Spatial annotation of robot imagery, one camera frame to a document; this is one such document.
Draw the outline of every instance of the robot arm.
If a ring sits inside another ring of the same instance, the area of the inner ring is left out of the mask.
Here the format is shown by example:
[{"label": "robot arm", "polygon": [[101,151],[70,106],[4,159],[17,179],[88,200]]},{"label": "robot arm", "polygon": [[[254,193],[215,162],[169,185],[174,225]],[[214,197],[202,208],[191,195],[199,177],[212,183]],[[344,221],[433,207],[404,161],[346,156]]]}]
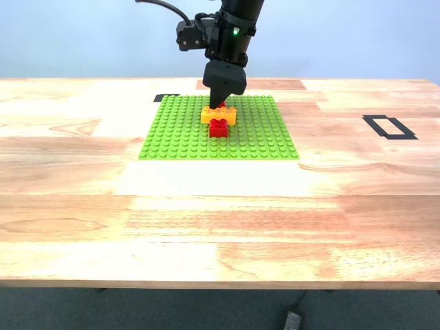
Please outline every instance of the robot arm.
[{"label": "robot arm", "polygon": [[217,108],[230,94],[246,89],[244,67],[248,45],[255,36],[264,0],[222,0],[215,14],[199,13],[190,20],[182,11],[160,0],[136,0],[168,8],[184,20],[177,25],[177,43],[183,52],[205,49],[210,60],[203,84],[210,88],[210,108]]}]

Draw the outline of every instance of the lego brick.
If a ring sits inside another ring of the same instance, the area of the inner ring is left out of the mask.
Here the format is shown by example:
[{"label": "lego brick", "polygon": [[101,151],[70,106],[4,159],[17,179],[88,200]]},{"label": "lego brick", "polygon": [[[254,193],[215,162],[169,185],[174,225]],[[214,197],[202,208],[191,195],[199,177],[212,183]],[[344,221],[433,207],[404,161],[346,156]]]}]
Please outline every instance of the lego brick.
[{"label": "lego brick", "polygon": [[209,138],[200,123],[209,96],[164,96],[139,160],[298,160],[280,111],[271,96],[230,96],[236,125],[228,137]]},{"label": "lego brick", "polygon": [[234,126],[236,117],[237,117],[237,109],[234,107],[210,109],[210,107],[207,105],[203,108],[201,112],[200,122],[202,124],[209,124],[209,122],[212,119],[217,119],[217,120],[226,119],[229,125]]},{"label": "lego brick", "polygon": [[211,119],[209,122],[209,137],[210,138],[227,138],[228,137],[228,122],[224,119]]}]

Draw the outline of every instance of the floor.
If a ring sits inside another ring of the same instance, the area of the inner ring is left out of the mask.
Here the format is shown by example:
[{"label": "floor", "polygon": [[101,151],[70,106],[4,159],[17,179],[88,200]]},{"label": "floor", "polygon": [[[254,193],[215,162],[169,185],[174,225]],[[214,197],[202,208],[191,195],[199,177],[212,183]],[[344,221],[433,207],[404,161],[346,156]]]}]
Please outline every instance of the floor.
[{"label": "floor", "polygon": [[[280,330],[301,291],[0,288],[0,329]],[[435,291],[308,291],[305,330],[438,330]]]}]

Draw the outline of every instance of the black tape marking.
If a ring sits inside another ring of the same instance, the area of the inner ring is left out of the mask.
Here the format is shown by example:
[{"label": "black tape marking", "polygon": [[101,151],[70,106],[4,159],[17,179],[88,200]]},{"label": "black tape marking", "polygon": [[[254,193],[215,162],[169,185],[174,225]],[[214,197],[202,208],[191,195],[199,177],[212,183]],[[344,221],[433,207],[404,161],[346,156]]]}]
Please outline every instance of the black tape marking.
[{"label": "black tape marking", "polygon": [[[418,140],[408,127],[403,125],[397,118],[388,118],[386,115],[363,115],[362,119],[366,121],[368,125],[376,132],[379,136],[385,137],[387,140]],[[388,134],[385,130],[379,126],[374,119],[388,119],[394,124],[403,134]]]},{"label": "black tape marking", "polygon": [[180,94],[157,94],[153,102],[161,102],[164,96],[179,96]]}]

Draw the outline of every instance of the wood grain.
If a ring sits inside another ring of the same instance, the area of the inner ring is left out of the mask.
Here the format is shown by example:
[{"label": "wood grain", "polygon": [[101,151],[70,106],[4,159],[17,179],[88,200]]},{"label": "wood grain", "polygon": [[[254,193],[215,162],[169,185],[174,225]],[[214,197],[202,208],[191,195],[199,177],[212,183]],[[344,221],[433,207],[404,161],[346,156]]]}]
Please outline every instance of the wood grain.
[{"label": "wood grain", "polygon": [[137,161],[155,94],[202,88],[0,80],[0,285],[440,289],[440,87],[249,79],[299,161]]}]

